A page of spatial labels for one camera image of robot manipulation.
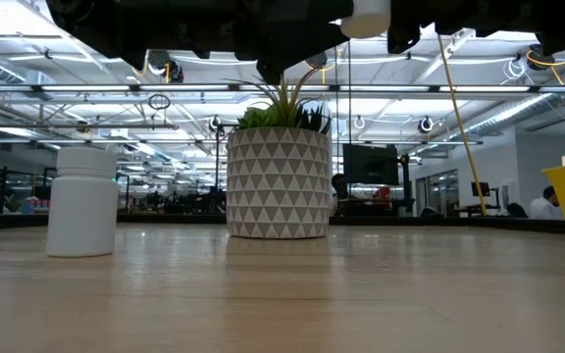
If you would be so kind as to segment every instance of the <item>exposed ceiling pipe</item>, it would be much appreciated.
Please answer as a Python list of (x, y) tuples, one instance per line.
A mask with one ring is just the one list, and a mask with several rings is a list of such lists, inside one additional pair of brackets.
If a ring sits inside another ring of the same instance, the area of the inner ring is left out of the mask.
[(152, 124), (137, 124), (137, 125), (129, 125), (129, 124), (99, 124), (99, 125), (73, 125), (73, 124), (8, 124), (8, 125), (1, 125), (0, 127), (16, 127), (16, 128), (169, 128), (169, 129), (179, 129), (177, 126), (173, 125), (158, 125), (153, 126)]
[[(546, 84), (558, 84), (556, 79), (551, 79)], [(465, 131), (483, 135), (499, 131), (508, 126), (516, 125), (534, 116), (549, 111), (562, 101), (562, 96), (557, 93), (544, 93), (536, 97), (529, 97), (520, 101), (506, 102), (478, 115), (470, 120)], [(449, 141), (459, 137), (458, 132), (444, 133), (434, 138), (435, 141)]]
[[(53, 84), (55, 81), (43, 72), (18, 68), (0, 59), (0, 82), (6, 84)], [(41, 101), (51, 99), (48, 94), (42, 92), (24, 93), (24, 95), (30, 98), (38, 98)]]
[(556, 125), (561, 124), (561, 123), (565, 123), (565, 116), (550, 119), (546, 122), (542, 122), (542, 123), (536, 124), (534, 126), (525, 127), (525, 131), (526, 132), (535, 132), (535, 131), (539, 131), (539, 130), (542, 130), (542, 129), (545, 129), (545, 128), (548, 128), (548, 127), (551, 127), (551, 126), (556, 126)]
[(28, 11), (30, 11), (31, 13), (33, 13), (39, 20), (45, 22), (46, 24), (52, 26), (55, 30), (58, 31), (58, 33), (60, 34), (60, 36), (65, 39), (66, 41), (68, 41), (74, 48), (76, 48), (76, 50), (82, 54), (84, 56), (84, 58), (88, 59), (91, 63), (95, 64), (95, 66), (97, 68), (99, 68), (99, 70), (101, 70), (102, 72), (106, 73), (107, 75), (109, 75), (112, 79), (114, 79), (117, 82), (120, 82), (120, 80), (118, 78), (116, 78), (111, 72), (110, 70), (108, 70), (108, 68), (106, 68), (106, 66), (102, 63), (100, 63), (97, 59), (95, 59), (86, 49), (84, 49), (79, 43), (77, 43), (77, 39), (73, 38), (70, 34), (68, 34), (65, 30), (59, 28), (57, 25), (55, 25), (51, 20), (49, 20), (47, 17), (45, 17), (43, 14), (41, 14), (40, 9), (38, 9), (38, 7), (36, 7), (33, 4), (28, 3), (25, 0), (17, 0), (17, 2), (19, 4), (21, 4), (23, 7), (25, 7)]
[[(470, 39), (475, 38), (477, 33), (473, 29), (462, 29), (458, 32), (454, 33), (450, 36), (448, 45), (444, 48), (444, 55), (447, 58), (450, 58), (459, 48), (464, 46)], [(409, 84), (422, 84), (425, 79), (427, 79), (430, 75), (432, 75), (437, 68), (439, 68), (443, 64), (441, 53), (437, 54), (426, 66), (425, 68), (420, 71), (411, 81)], [(373, 118), (373, 120), (380, 120), (389, 110), (389, 107), (393, 105), (397, 100), (391, 99), (388, 100), (387, 103), (381, 108), (379, 113)], [(357, 137), (362, 138), (363, 134), (372, 127), (374, 122), (369, 121), (358, 133)]]

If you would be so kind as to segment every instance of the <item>table surface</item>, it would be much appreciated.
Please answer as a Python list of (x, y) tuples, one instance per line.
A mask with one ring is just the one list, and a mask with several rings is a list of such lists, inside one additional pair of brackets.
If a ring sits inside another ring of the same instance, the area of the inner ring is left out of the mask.
[(0, 352), (564, 352), (565, 235), (119, 225), (111, 256), (0, 230)]

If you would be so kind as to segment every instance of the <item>triangle patterned pot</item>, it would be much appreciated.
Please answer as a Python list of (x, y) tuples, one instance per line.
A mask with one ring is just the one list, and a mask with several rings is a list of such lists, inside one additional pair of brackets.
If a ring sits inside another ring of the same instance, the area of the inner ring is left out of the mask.
[(229, 139), (229, 233), (250, 238), (326, 236), (331, 182), (328, 138), (287, 127), (239, 130)]

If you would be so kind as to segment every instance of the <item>person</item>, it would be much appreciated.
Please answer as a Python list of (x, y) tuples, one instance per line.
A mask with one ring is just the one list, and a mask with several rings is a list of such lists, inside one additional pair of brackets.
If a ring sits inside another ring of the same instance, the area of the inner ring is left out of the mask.
[(559, 210), (559, 201), (555, 189), (547, 187), (542, 193), (542, 197), (535, 199), (529, 208), (529, 218), (532, 220), (564, 220), (564, 216)]
[(331, 201), (331, 216), (336, 214), (339, 209), (339, 201), (354, 199), (348, 195), (348, 183), (343, 174), (336, 174), (331, 178), (331, 185), (334, 189), (333, 200)]

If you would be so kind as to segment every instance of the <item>white cylinder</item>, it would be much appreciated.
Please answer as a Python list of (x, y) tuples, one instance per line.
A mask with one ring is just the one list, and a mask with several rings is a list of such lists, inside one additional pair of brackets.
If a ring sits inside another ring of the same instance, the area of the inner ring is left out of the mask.
[(353, 0), (354, 12), (341, 20), (341, 32), (350, 38), (371, 38), (391, 24), (391, 0)]
[(112, 181), (117, 157), (99, 149), (67, 147), (58, 151), (57, 168), (51, 186), (47, 255), (111, 254), (119, 196)]

